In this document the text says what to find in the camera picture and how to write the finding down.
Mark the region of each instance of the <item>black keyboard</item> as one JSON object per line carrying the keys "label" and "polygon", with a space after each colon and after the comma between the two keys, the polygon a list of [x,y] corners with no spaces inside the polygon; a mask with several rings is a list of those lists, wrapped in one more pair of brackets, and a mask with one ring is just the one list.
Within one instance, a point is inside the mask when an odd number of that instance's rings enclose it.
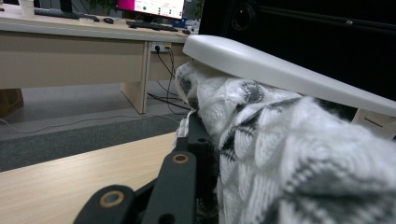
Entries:
{"label": "black keyboard", "polygon": [[172,26],[160,25],[158,23],[153,22],[146,22],[146,21],[127,21],[129,28],[147,28],[153,30],[165,30],[165,31],[172,31],[178,32],[178,29]]}
{"label": "black keyboard", "polygon": [[72,19],[78,20],[79,18],[87,18],[92,19],[94,21],[99,21],[95,16],[86,15],[83,13],[75,13],[75,12],[63,12],[60,9],[42,9],[42,8],[35,8],[35,14],[39,16],[48,16],[48,17],[58,17],[58,18],[65,18],[65,19]]}

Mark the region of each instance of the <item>wall socket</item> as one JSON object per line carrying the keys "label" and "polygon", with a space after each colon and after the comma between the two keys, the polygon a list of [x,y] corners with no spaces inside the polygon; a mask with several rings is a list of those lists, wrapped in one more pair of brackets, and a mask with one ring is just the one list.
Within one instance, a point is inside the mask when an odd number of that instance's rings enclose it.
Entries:
{"label": "wall socket", "polygon": [[151,42],[151,51],[157,52],[155,46],[160,47],[160,52],[169,52],[166,48],[171,48],[172,44],[170,42]]}

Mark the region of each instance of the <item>wooden table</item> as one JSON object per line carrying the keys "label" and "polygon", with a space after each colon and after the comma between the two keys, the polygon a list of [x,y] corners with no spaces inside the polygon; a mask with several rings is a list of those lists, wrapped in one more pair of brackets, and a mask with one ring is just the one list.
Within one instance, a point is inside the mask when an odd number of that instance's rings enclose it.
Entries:
{"label": "wooden table", "polygon": [[[35,15],[25,19],[20,6],[0,12],[0,90],[122,83],[137,112],[146,112],[147,81],[170,74],[151,51],[153,42],[172,44],[175,68],[190,61],[182,52],[181,32],[131,29],[124,22],[93,25]],[[161,53],[168,67],[168,52]]]}
{"label": "wooden table", "polygon": [[0,223],[73,223],[99,189],[156,178],[176,136],[160,135],[0,173]]}

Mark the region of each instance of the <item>knitted fabric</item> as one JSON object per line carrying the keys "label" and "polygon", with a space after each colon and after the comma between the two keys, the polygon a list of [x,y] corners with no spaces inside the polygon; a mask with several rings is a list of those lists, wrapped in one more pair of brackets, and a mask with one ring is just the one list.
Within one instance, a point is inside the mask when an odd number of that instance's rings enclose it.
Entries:
{"label": "knitted fabric", "polygon": [[396,223],[396,145],[303,97],[197,62],[177,90],[220,152],[219,223]]}

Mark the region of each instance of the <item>dark carpet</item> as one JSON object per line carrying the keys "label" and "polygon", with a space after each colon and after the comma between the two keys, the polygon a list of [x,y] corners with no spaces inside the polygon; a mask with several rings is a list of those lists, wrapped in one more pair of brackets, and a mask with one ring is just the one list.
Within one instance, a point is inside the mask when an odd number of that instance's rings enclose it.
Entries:
{"label": "dark carpet", "polygon": [[175,132],[177,127],[171,119],[152,117],[0,141],[0,172]]}

